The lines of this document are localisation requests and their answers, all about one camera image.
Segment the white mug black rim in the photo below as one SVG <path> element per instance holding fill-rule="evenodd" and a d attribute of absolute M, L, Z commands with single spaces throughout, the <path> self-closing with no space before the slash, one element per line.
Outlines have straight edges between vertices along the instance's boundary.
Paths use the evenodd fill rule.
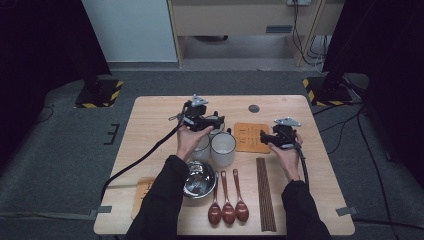
<path fill-rule="evenodd" d="M 204 136 L 194 151 L 192 152 L 190 159 L 192 161 L 208 162 L 210 159 L 210 138 L 208 135 Z"/>
<path fill-rule="evenodd" d="M 223 129 L 213 130 L 213 125 L 219 124 L 215 121 L 215 116 L 220 116 L 217 111 L 215 111 L 212 115 L 201 118 L 201 125 L 203 127 L 203 129 L 201 130 L 202 134 L 208 134 L 214 137 L 215 135 L 223 131 L 225 127 L 225 119 L 224 119 L 224 123 L 222 123 L 224 124 Z"/>
<path fill-rule="evenodd" d="M 234 162 L 236 140 L 229 133 L 220 133 L 211 140 L 211 159 L 218 167 L 228 167 Z"/>

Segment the person's left hand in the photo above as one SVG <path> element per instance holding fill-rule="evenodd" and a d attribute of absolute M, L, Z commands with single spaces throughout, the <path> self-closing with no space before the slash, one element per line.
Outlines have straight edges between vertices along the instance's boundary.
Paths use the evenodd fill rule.
<path fill-rule="evenodd" d="M 181 126 L 177 131 L 176 156 L 183 161 L 187 161 L 202 138 L 207 136 L 213 129 L 213 126 L 209 126 L 201 131 L 194 132 L 185 125 Z"/>

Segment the row of wooden chopsticks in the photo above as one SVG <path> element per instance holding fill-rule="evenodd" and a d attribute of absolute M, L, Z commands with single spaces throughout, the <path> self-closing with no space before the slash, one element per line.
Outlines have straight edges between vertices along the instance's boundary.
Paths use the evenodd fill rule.
<path fill-rule="evenodd" d="M 264 158 L 256 159 L 258 197 L 262 232 L 276 232 L 276 222 Z"/>

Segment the beige wooden desk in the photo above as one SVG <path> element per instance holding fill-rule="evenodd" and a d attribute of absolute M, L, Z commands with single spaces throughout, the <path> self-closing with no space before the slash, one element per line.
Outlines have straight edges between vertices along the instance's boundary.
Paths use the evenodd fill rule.
<path fill-rule="evenodd" d="M 346 0 L 167 0 L 178 62 L 189 36 L 284 34 L 301 66 L 315 36 L 331 35 Z"/>

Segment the white cabinet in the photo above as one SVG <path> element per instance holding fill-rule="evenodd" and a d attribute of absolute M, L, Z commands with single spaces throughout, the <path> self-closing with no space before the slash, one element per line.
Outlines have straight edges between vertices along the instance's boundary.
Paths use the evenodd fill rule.
<path fill-rule="evenodd" d="M 176 62 L 167 0 L 82 0 L 108 62 Z"/>

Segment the black stand base striped edge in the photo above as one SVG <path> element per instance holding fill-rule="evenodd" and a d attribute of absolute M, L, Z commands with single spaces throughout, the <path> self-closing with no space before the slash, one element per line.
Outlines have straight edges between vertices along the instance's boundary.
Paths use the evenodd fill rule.
<path fill-rule="evenodd" d="M 325 77 L 307 77 L 302 81 L 313 106 L 338 106 L 352 102 L 348 90 Z"/>
<path fill-rule="evenodd" d="M 75 101 L 75 107 L 111 107 L 118 98 L 122 86 L 123 81 L 121 80 L 100 80 L 97 89 L 89 89 L 84 86 Z"/>

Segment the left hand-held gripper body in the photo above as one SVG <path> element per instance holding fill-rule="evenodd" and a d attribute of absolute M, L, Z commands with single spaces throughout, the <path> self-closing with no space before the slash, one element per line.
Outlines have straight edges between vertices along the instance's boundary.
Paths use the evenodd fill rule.
<path fill-rule="evenodd" d="M 206 119 L 206 104 L 208 101 L 196 94 L 183 105 L 181 122 L 192 131 L 197 132 L 214 125 L 214 121 Z"/>

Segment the person's right hand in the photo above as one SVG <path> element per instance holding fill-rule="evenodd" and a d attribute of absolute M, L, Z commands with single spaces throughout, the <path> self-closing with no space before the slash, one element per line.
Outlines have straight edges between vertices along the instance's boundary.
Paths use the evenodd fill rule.
<path fill-rule="evenodd" d="M 282 150 L 273 143 L 269 143 L 268 147 L 276 154 L 277 160 L 283 169 L 287 181 L 291 182 L 300 180 L 298 151 L 296 149 Z"/>

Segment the grey tape piece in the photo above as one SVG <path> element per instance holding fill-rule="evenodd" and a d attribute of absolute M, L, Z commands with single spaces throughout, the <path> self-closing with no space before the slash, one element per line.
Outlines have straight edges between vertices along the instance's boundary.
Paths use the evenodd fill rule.
<path fill-rule="evenodd" d="M 90 217 L 97 217 L 99 213 L 111 213 L 112 206 L 99 206 L 97 209 L 92 209 L 89 211 Z"/>
<path fill-rule="evenodd" d="M 336 210 L 336 213 L 339 216 L 355 215 L 359 213 L 359 210 L 355 206 L 352 206 L 352 207 L 346 206 L 346 207 L 338 208 Z"/>

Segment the stainless steel bowl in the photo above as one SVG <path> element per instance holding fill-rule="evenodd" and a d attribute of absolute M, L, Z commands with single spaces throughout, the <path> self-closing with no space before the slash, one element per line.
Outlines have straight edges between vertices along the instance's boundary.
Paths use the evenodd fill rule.
<path fill-rule="evenodd" d="M 215 170 L 209 163 L 201 161 L 191 161 L 187 166 L 189 175 L 183 187 L 183 194 L 192 199 L 206 197 L 216 186 Z"/>

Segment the carved wooden trivet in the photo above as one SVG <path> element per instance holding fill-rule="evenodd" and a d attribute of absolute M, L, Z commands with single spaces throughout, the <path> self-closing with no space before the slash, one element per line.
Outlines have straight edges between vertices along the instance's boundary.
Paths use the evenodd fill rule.
<path fill-rule="evenodd" d="M 236 123 L 234 125 L 234 137 L 236 139 L 236 151 L 248 153 L 269 153 L 269 147 L 260 141 L 260 133 L 269 133 L 267 124 Z"/>
<path fill-rule="evenodd" d="M 153 183 L 155 181 L 154 177 L 140 178 L 136 184 L 135 196 L 133 201 L 133 208 L 131 212 L 131 218 L 135 219 L 137 214 L 140 211 L 143 199 L 150 191 Z"/>

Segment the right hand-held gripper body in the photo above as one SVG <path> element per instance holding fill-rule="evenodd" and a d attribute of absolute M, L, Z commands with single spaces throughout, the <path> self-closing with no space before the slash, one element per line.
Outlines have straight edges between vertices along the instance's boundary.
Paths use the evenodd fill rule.
<path fill-rule="evenodd" d="M 290 117 L 275 119 L 275 125 L 272 127 L 275 134 L 272 143 L 280 149 L 291 149 L 296 145 L 295 127 L 301 124 Z"/>

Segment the black curtain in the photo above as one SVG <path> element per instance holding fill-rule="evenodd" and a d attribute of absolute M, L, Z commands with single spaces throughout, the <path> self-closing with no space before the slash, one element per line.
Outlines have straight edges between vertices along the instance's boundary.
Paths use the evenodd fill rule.
<path fill-rule="evenodd" d="M 389 158 L 424 189 L 424 0 L 345 0 L 324 70 L 368 77 Z"/>
<path fill-rule="evenodd" d="M 0 170 L 49 91 L 109 72 L 82 0 L 0 0 Z"/>

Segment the red-brown wooden spoon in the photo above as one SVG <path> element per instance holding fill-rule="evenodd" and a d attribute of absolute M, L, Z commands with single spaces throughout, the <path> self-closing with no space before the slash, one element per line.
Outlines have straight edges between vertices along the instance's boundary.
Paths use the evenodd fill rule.
<path fill-rule="evenodd" d="M 208 220 L 209 223 L 213 226 L 218 225 L 222 219 L 221 215 L 221 208 L 218 204 L 218 184 L 215 184 L 215 187 L 213 189 L 213 202 L 211 206 L 208 209 Z"/>
<path fill-rule="evenodd" d="M 229 197 L 228 197 L 228 188 L 227 188 L 227 176 L 226 172 L 221 172 L 221 181 L 222 181 L 222 188 L 224 193 L 224 205 L 222 207 L 222 219 L 223 221 L 228 224 L 232 225 L 235 222 L 236 214 L 233 206 L 230 203 Z"/>
<path fill-rule="evenodd" d="M 233 178 L 237 193 L 237 203 L 235 208 L 236 217 L 239 221 L 246 222 L 249 219 L 249 209 L 241 195 L 239 172 L 237 169 L 233 170 Z"/>

